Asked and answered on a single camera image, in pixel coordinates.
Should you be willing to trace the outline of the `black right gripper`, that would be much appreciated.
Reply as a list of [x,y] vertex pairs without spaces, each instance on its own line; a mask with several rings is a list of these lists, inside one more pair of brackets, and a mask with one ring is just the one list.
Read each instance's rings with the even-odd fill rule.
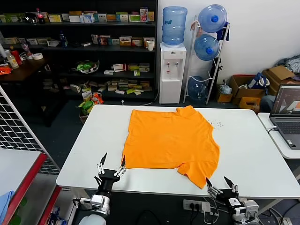
[[238,200],[238,185],[234,184],[226,176],[224,176],[224,179],[229,186],[227,189],[218,189],[214,187],[210,180],[206,178],[207,191],[210,195],[216,195],[216,199],[224,203],[227,207],[238,207],[240,205]]

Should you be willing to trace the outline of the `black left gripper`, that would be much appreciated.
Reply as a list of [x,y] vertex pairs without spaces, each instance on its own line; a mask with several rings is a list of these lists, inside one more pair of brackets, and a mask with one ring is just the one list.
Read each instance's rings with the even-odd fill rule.
[[97,164],[98,169],[98,192],[106,192],[110,193],[112,191],[113,184],[115,182],[118,182],[120,180],[120,177],[124,175],[126,172],[125,167],[125,156],[122,158],[121,166],[116,170],[110,170],[110,169],[104,169],[104,163],[106,160],[107,152],[104,154],[104,156],[101,158],[100,162]]

